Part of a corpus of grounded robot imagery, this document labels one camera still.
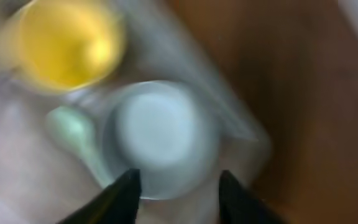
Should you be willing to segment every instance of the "sink basin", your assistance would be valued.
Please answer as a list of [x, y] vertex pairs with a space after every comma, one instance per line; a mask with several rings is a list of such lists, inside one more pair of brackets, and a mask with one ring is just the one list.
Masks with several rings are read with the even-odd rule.
[[49, 138], [44, 118], [59, 105], [71, 105], [99, 124], [109, 96], [132, 82], [188, 84], [219, 120], [223, 136], [218, 166], [206, 181], [175, 200], [143, 200], [137, 223], [215, 223], [220, 172], [228, 169], [249, 186], [269, 158], [264, 130], [169, 10], [155, 0], [114, 2], [125, 14], [131, 38], [115, 80], [45, 96], [11, 74], [0, 74], [0, 218], [12, 217], [15, 224], [55, 223], [101, 191], [86, 167]]

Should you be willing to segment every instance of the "yellow cup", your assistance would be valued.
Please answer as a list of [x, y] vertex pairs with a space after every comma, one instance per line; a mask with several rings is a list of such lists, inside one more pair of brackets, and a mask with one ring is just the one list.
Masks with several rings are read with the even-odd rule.
[[12, 52], [36, 87], [76, 90], [109, 75], [122, 59], [122, 17], [98, 1], [36, 0], [18, 13]]

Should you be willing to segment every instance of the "light green utensil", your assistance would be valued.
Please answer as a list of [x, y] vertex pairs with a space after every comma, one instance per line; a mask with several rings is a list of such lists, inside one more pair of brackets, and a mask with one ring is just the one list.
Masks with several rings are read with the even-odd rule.
[[46, 126], [57, 143], [81, 159], [102, 188], [113, 183], [94, 139], [92, 120], [80, 111], [61, 106], [49, 112]]

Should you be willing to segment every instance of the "wooden surface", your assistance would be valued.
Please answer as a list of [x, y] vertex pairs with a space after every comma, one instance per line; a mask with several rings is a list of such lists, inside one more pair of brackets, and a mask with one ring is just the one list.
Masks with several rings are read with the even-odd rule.
[[332, 0], [166, 0], [269, 132], [290, 223], [358, 223], [358, 40]]

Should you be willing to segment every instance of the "brown countertop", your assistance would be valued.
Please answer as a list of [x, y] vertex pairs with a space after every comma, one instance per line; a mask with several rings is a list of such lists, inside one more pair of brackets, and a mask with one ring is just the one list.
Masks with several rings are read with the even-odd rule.
[[336, 1], [167, 0], [269, 132], [290, 223], [358, 223], [358, 39]]

